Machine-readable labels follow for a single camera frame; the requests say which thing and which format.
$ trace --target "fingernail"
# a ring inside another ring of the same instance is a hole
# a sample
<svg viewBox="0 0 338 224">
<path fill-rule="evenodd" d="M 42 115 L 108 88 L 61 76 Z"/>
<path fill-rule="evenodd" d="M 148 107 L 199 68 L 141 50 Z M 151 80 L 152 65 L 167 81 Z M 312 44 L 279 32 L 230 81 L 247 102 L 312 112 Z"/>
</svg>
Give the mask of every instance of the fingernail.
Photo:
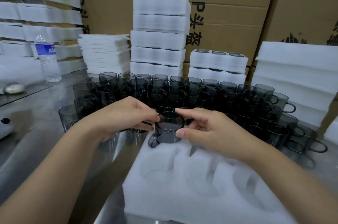
<svg viewBox="0 0 338 224">
<path fill-rule="evenodd" d="M 178 130 L 178 131 L 176 132 L 176 136 L 177 136 L 177 137 L 180 137 L 180 138 L 183 138 L 183 136 L 184 136 L 184 131 L 183 131 L 183 130 Z"/>
</svg>

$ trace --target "blue label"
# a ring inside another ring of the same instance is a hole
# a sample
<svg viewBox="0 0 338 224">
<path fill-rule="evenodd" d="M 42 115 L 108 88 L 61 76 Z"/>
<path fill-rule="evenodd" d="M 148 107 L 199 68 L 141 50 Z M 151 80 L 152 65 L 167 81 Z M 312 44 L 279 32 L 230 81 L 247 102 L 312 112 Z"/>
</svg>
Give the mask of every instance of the blue label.
<svg viewBox="0 0 338 224">
<path fill-rule="evenodd" d="M 54 44 L 35 44 L 35 48 L 38 55 L 47 56 L 47 55 L 56 55 Z"/>
</svg>

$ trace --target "clear plastic bottle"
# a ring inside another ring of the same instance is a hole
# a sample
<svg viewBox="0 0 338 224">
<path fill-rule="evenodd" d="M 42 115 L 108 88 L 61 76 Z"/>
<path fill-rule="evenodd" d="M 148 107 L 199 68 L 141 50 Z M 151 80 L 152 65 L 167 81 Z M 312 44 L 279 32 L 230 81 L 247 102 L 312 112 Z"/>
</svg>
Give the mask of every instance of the clear plastic bottle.
<svg viewBox="0 0 338 224">
<path fill-rule="evenodd" d="M 47 82 L 58 82 L 61 80 L 61 72 L 57 64 L 57 53 L 54 43 L 48 39 L 49 36 L 40 33 L 35 39 L 35 48 L 40 59 L 42 72 Z"/>
</svg>

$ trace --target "forearm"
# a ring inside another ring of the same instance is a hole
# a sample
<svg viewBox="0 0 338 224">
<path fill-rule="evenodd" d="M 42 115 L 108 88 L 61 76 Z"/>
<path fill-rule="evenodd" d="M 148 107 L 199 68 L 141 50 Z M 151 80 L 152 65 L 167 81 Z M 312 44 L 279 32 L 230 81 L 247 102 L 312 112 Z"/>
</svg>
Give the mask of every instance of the forearm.
<svg viewBox="0 0 338 224">
<path fill-rule="evenodd" d="M 335 194 L 268 144 L 248 161 L 300 224 L 338 223 Z"/>
<path fill-rule="evenodd" d="M 95 136 L 80 122 L 70 129 L 2 205 L 1 223 L 67 223 L 100 142 Z"/>
</svg>

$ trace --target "reflective surface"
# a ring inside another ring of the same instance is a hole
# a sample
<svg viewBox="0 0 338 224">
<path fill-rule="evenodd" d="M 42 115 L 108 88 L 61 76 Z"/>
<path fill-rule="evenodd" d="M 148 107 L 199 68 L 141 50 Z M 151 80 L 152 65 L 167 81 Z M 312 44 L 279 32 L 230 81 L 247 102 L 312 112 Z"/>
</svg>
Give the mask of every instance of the reflective surface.
<svg viewBox="0 0 338 224">
<path fill-rule="evenodd" d="M 0 107 L 0 115 L 15 125 L 15 132 L 0 140 L 0 204 L 61 138 L 64 131 L 57 111 L 73 103 L 73 85 L 86 78 L 84 71 L 68 74 L 59 84 Z M 177 223 L 124 214 L 122 183 L 146 135 L 127 130 L 99 146 L 69 223 Z M 325 143 L 324 154 L 283 152 L 338 191 L 338 146 Z"/>
</svg>

